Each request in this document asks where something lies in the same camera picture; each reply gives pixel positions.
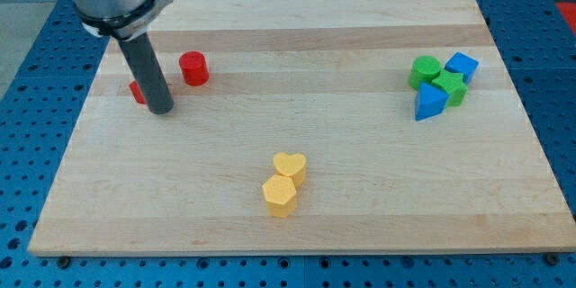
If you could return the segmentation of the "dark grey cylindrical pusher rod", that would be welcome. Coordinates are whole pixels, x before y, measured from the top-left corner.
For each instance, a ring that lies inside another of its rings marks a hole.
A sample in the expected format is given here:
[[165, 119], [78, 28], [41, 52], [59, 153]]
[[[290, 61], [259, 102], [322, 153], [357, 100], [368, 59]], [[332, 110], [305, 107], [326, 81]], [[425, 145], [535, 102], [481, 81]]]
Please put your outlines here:
[[156, 115], [170, 112], [174, 101], [148, 35], [143, 33], [119, 45], [148, 109]]

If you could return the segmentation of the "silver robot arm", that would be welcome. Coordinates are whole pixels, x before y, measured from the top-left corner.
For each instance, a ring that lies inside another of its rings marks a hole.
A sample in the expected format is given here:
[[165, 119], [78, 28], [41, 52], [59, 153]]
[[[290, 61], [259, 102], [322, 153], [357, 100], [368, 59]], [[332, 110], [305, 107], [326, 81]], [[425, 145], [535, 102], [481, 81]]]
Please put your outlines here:
[[121, 52], [148, 109], [161, 115], [174, 107], [156, 53], [149, 40], [150, 24], [173, 0], [73, 0], [84, 28], [95, 37], [110, 36]]

